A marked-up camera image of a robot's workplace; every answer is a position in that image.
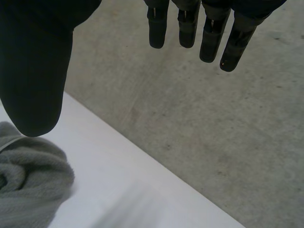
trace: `gray towel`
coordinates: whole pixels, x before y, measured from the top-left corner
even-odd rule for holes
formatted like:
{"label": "gray towel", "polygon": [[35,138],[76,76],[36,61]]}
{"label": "gray towel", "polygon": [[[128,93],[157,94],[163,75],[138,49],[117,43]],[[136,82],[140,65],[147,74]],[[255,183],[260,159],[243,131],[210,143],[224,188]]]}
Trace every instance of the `gray towel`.
{"label": "gray towel", "polygon": [[46,228],[74,181],[64,152],[0,123],[0,228]]}

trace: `gray floor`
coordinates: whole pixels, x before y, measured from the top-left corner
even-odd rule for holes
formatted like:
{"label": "gray floor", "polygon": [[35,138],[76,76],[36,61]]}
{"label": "gray floor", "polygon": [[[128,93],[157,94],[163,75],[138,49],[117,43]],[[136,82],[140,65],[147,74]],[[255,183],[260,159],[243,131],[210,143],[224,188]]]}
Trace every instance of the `gray floor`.
{"label": "gray floor", "polygon": [[143,1],[103,0],[75,30],[66,91],[247,228],[303,228],[303,9],[273,13],[226,73],[228,32],[214,63],[199,59],[203,11],[184,49],[170,5],[155,50]]}

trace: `white table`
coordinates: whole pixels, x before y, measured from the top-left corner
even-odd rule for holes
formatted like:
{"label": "white table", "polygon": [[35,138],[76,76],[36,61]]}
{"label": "white table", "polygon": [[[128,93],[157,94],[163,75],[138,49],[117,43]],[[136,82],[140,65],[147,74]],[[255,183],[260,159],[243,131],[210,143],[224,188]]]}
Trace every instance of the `white table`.
{"label": "white table", "polygon": [[[0,120],[10,121],[2,106]],[[67,94],[44,137],[66,152],[76,175],[50,228],[92,228],[134,183],[161,203],[158,228],[243,227]]]}

